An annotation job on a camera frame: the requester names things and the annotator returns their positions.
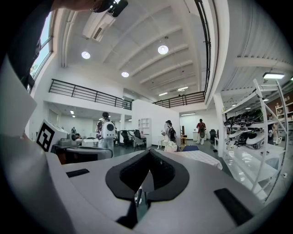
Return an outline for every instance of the air conditioner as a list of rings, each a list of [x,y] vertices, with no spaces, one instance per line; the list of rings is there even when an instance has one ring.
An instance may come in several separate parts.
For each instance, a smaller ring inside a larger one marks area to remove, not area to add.
[[[92,13],[87,20],[82,34],[98,42],[103,38],[105,30],[115,22],[115,18],[107,12]]]

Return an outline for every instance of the person in red shirt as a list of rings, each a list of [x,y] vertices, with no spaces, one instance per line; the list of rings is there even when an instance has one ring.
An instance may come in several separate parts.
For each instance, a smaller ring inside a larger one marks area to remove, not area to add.
[[[206,125],[205,125],[205,123],[202,121],[202,119],[200,119],[200,122],[197,124],[196,128],[198,128],[198,137],[197,137],[197,142],[196,142],[196,143],[199,144],[200,141],[201,141],[201,144],[203,144],[203,142],[204,142],[204,138],[205,138],[205,137],[201,137],[201,135],[204,136],[204,132],[205,132],[205,130],[206,130]]]

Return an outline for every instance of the backpack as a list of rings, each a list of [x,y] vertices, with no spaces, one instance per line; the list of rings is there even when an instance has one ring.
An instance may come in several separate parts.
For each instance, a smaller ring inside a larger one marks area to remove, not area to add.
[[[205,137],[205,125],[203,123],[200,125],[200,136],[201,138]]]
[[[176,132],[175,132],[174,128],[170,128],[170,130],[168,132],[168,137],[171,141],[176,139]]]

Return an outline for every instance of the round ceiling light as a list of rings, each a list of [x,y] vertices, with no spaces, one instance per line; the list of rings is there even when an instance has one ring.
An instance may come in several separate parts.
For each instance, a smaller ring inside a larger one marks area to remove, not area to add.
[[[129,76],[129,73],[126,72],[126,71],[124,71],[124,72],[121,73],[121,75],[122,75],[123,77],[128,77],[128,76]]]
[[[160,54],[166,54],[168,53],[169,49],[167,46],[160,46],[157,51],[160,53]]]
[[[90,53],[87,52],[87,51],[84,51],[81,53],[81,56],[84,58],[84,59],[89,59],[91,57]]]

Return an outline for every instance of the blue cushion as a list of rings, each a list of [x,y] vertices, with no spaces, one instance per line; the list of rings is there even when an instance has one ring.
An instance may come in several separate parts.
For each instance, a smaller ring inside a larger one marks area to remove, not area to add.
[[[182,150],[182,152],[184,152],[184,151],[196,151],[196,150],[199,150],[196,145],[186,145],[184,147],[184,149]]]

